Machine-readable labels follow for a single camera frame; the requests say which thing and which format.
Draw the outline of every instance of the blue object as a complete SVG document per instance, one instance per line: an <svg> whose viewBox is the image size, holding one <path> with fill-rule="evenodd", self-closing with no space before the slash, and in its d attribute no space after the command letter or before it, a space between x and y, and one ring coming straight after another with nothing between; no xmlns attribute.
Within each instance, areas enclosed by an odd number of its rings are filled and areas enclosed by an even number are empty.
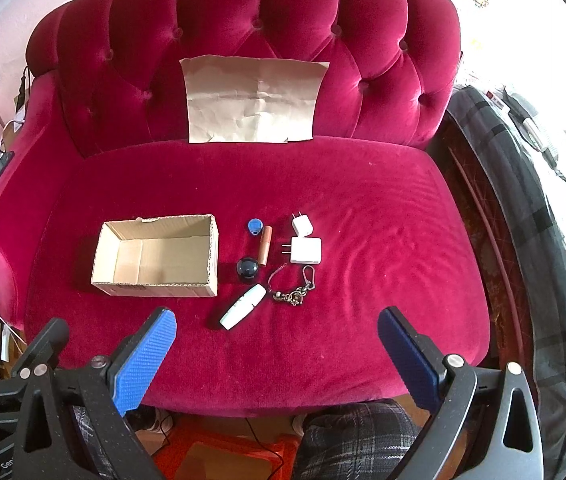
<svg viewBox="0 0 566 480"><path fill-rule="evenodd" d="M378 317L378 336L414 403L423 410L436 413L441 405L438 376L389 309Z"/></svg>
<svg viewBox="0 0 566 480"><path fill-rule="evenodd" d="M164 309L113 377L112 401L121 416L141 404L176 338L176 318Z"/></svg>
<svg viewBox="0 0 566 480"><path fill-rule="evenodd" d="M263 231L263 222L258 218L252 218L247 222L247 230L252 234L252 236L258 236L261 231Z"/></svg>

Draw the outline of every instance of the plaid pants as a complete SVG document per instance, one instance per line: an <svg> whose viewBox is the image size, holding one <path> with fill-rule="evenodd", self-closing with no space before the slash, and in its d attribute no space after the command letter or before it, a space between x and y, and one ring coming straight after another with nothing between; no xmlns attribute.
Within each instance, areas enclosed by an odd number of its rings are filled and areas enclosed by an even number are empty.
<svg viewBox="0 0 566 480"><path fill-rule="evenodd" d="M304 427L293 480L385 480L419 434L392 399L334 406Z"/></svg>

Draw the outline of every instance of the plaid fabric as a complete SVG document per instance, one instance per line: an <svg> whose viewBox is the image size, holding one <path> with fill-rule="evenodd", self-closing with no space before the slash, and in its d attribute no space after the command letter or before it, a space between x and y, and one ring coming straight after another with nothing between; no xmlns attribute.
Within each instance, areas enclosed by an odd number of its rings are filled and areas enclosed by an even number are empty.
<svg viewBox="0 0 566 480"><path fill-rule="evenodd" d="M419 433L394 400L335 406L305 423L293 480L385 480Z"/></svg>
<svg viewBox="0 0 566 480"><path fill-rule="evenodd" d="M489 177L508 223L534 332L545 478L562 479L566 475L566 182L477 89L456 92L447 111Z"/></svg>
<svg viewBox="0 0 566 480"><path fill-rule="evenodd" d="M99 438L94 433L92 420L87 416L87 410L82 406L73 406L74 417L81 431L81 436L86 443L87 450L92 457L94 466L103 480L116 480L112 464L108 460L107 455L103 451Z"/></svg>

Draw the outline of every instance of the sofa armrest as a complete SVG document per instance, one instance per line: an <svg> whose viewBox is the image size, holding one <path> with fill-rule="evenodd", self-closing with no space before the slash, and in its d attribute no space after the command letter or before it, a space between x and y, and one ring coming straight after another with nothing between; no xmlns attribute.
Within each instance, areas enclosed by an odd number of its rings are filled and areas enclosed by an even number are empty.
<svg viewBox="0 0 566 480"><path fill-rule="evenodd" d="M39 241L68 176L83 158L68 133L56 72L35 79L25 124L0 177L0 315L23 328Z"/></svg>

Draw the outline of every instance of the shoe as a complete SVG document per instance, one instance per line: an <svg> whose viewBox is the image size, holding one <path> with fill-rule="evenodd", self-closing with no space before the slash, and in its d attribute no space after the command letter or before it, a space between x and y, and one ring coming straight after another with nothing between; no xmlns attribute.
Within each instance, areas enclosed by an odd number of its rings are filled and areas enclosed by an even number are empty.
<svg viewBox="0 0 566 480"><path fill-rule="evenodd" d="M303 423L305 422L306 417L307 417L307 413L304 413L303 415L297 415L292 418L292 429L301 438L303 438L305 434L305 430L303 429Z"/></svg>

